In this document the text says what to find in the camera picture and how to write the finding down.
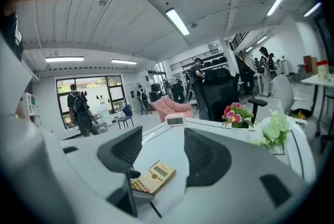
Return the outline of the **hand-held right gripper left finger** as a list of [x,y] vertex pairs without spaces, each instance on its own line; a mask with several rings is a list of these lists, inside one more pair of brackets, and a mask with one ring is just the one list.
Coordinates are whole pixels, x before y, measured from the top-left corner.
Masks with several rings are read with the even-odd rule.
[[64,140],[61,146],[79,175],[109,204],[137,217],[137,206],[153,201],[153,194],[131,186],[140,177],[133,165],[142,149],[141,126]]

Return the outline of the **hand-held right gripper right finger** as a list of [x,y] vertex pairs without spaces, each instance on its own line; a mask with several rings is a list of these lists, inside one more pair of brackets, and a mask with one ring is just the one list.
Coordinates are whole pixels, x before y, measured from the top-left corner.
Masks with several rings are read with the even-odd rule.
[[184,151],[185,218],[267,218],[307,187],[268,150],[241,140],[186,128]]

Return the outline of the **yellow calculator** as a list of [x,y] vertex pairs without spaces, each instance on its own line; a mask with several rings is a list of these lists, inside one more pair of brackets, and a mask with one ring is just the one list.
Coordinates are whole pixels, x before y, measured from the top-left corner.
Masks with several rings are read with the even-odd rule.
[[174,177],[176,170],[158,161],[146,173],[131,182],[131,187],[153,195],[161,190]]

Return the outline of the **blue chair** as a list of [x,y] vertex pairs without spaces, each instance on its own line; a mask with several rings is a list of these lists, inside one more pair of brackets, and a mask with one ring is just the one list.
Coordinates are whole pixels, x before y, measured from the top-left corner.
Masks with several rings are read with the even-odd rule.
[[132,126],[134,126],[133,119],[132,119],[133,112],[132,112],[131,105],[130,104],[125,105],[125,107],[123,108],[122,112],[123,112],[123,116],[121,116],[118,119],[118,126],[119,126],[119,128],[121,129],[121,123],[123,124],[124,128],[129,127],[129,125],[127,123],[128,120],[130,120],[131,123],[132,123]]

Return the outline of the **white green flower bouquet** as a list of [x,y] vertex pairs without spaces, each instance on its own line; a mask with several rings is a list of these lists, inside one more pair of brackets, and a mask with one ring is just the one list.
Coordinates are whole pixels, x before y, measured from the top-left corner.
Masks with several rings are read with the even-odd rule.
[[290,123],[287,115],[281,110],[269,110],[271,116],[264,119],[258,126],[261,138],[251,141],[256,146],[273,148],[285,144],[287,133],[290,130]]

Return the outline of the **black-framed window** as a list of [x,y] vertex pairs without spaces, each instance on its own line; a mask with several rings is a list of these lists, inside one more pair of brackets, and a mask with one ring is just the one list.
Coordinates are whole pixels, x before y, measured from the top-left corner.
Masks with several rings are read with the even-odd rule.
[[119,75],[58,79],[57,98],[66,130],[74,127],[67,104],[72,84],[86,97],[91,116],[98,123],[111,126],[126,105],[123,82]]

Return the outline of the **pink digital clock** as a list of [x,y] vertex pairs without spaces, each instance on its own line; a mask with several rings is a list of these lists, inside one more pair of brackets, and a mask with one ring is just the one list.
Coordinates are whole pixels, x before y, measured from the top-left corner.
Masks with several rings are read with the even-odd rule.
[[184,113],[168,114],[165,117],[165,122],[168,126],[184,126],[186,124],[186,117]]

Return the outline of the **orange flower bunch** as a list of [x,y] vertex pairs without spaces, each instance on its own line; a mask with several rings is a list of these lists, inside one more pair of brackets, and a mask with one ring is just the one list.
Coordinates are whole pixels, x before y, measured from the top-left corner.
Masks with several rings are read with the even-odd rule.
[[295,119],[306,120],[306,115],[302,112],[302,110],[293,111],[291,116]]

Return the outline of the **pink lounge chair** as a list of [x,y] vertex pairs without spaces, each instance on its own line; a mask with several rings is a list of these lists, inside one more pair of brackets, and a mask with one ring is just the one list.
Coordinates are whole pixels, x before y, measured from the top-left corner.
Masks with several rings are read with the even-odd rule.
[[161,123],[165,121],[165,117],[169,114],[184,113],[185,117],[193,118],[191,104],[180,104],[168,97],[162,97],[159,100],[152,102],[151,105],[158,112]]

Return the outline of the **white grey office chair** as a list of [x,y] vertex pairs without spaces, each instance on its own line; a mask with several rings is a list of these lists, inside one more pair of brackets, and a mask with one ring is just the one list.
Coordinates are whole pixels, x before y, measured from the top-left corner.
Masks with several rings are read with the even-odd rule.
[[[272,80],[272,83],[275,87],[278,97],[280,98],[283,113],[289,116],[298,125],[307,126],[307,118],[312,115],[311,111],[301,108],[295,110],[292,109],[296,102],[307,102],[307,100],[294,96],[291,84],[284,74],[276,76]],[[306,115],[306,120],[295,119],[291,116],[293,111],[299,110],[302,110],[302,112]]]

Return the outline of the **ceiling light strip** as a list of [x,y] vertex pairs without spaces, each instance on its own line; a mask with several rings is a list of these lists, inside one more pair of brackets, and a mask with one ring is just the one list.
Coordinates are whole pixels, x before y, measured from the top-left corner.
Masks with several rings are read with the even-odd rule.
[[117,59],[112,59],[111,63],[126,64],[126,65],[136,65],[137,64],[137,62],[134,62],[134,61],[117,60]]
[[277,8],[280,6],[280,4],[283,2],[283,0],[275,0],[269,10],[267,11],[266,16],[271,16]]
[[321,2],[317,3],[316,5],[314,5],[311,9],[309,9],[303,16],[304,17],[308,17],[311,14],[313,14],[317,9],[319,9],[321,7]]
[[174,8],[168,9],[165,13],[167,17],[174,23],[177,29],[182,33],[182,35],[187,36],[190,34],[188,28]]
[[83,62],[84,57],[82,56],[64,56],[64,57],[47,57],[45,61],[47,63],[58,63],[58,62]]

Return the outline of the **black staircase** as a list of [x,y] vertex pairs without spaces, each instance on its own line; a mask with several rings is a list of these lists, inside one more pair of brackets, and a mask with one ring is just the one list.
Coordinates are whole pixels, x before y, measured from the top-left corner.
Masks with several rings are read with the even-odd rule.
[[242,61],[249,69],[254,73],[258,73],[258,69],[254,60],[246,55],[246,52],[243,50],[237,51],[241,43],[248,38],[249,32],[242,32],[236,34],[231,41],[229,41],[229,46],[231,50],[236,54],[237,59]]

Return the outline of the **white side table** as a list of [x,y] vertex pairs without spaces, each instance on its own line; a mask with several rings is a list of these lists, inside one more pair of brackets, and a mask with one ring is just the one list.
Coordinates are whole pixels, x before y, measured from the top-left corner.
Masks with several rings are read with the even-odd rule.
[[331,79],[330,81],[321,81],[318,75],[314,75],[314,76],[301,80],[301,83],[314,86],[312,106],[310,110],[311,113],[314,113],[314,108],[316,105],[319,88],[320,87],[323,88],[322,97],[321,97],[320,113],[319,113],[319,118],[317,120],[317,130],[315,133],[315,136],[319,137],[320,136],[320,119],[323,113],[325,98],[327,98],[328,100],[332,100],[334,102],[334,78]]

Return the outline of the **jar with red lid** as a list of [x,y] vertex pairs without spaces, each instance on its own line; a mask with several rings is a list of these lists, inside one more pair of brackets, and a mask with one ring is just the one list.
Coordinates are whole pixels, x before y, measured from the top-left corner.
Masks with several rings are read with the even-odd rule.
[[317,71],[318,71],[318,79],[323,82],[330,81],[330,73],[329,73],[329,66],[328,61],[323,60],[316,63]]

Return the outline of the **person's black shirt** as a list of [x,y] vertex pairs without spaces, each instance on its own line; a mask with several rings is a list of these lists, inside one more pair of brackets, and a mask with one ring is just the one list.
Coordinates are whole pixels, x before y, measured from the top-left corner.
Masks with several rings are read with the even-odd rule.
[[0,12],[0,32],[17,59],[21,61],[23,43],[21,33],[18,30],[16,12],[13,12],[9,16],[5,16],[3,12]]

